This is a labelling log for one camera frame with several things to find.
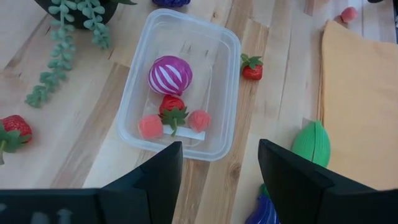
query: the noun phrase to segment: plant pot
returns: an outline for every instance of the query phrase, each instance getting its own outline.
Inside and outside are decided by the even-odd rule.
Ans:
[[[110,0],[99,0],[101,5],[105,8],[105,13],[102,14],[103,24],[106,24],[109,22],[109,20],[112,18],[114,12],[116,11],[116,8],[118,7],[117,2],[111,2]],[[37,4],[39,4],[47,13],[49,13],[49,7],[54,6],[55,4],[52,3],[51,0],[35,0]],[[65,20],[66,24],[71,24],[74,25],[77,29],[86,29],[83,25],[83,23],[88,19],[85,15],[81,13],[79,10],[71,10],[69,11],[69,14],[73,15],[75,17],[75,21],[73,22],[68,22]],[[50,14],[52,17],[56,19],[60,19],[60,14]]]

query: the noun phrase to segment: purple toy eggplant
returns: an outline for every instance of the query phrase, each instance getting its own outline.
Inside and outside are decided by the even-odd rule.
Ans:
[[[257,198],[257,208],[246,220],[245,224],[279,224],[274,204],[269,198],[264,184],[260,187],[260,196]]]

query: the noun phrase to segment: potted plant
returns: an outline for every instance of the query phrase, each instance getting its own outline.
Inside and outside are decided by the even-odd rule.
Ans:
[[[71,32],[88,29],[93,32],[92,43],[102,49],[110,45],[109,29],[105,24],[112,18],[117,6],[135,5],[130,0],[35,0],[55,20],[51,25],[58,26],[50,33],[55,46],[51,51],[53,59],[47,64],[50,71],[40,74],[40,84],[33,87],[25,102],[40,108],[49,99],[49,94],[57,90],[61,81],[67,78],[67,71],[72,69],[73,52],[76,50]]]

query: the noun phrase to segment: trailing succulent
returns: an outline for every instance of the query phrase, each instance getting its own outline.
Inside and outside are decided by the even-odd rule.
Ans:
[[[56,42],[50,55],[53,59],[47,64],[51,69],[48,72],[40,74],[39,85],[33,87],[31,94],[26,96],[25,102],[34,107],[40,108],[42,103],[49,99],[49,94],[54,93],[61,81],[67,79],[67,71],[72,69],[73,52],[76,50],[71,33],[75,27],[68,22],[75,20],[74,16],[69,14],[71,10],[79,10],[87,17],[83,23],[84,27],[93,31],[92,43],[102,49],[108,49],[110,46],[109,29],[102,23],[102,14],[105,8],[101,6],[100,0],[51,0],[54,6],[49,7],[49,13],[59,14],[60,20],[51,21],[51,25],[58,26],[58,30],[52,30],[51,39]],[[121,4],[135,5],[130,0],[111,0]]]

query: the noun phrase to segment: wooden surface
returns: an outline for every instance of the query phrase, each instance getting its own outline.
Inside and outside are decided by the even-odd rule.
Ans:
[[[125,144],[115,125],[142,27],[156,9],[137,3],[118,7],[107,51],[91,45],[91,33],[75,33],[69,81],[41,110],[24,98],[50,59],[50,18],[33,0],[0,3],[0,117],[21,114],[35,134],[25,149],[5,155],[1,189],[102,187],[154,155]],[[359,11],[349,29],[395,42],[392,1],[192,0],[179,9],[231,29],[243,52],[264,57],[264,78],[241,80],[229,154],[211,163],[184,160],[174,223],[244,223],[262,182],[258,140],[290,147],[305,121],[317,118],[322,27],[348,6]]]

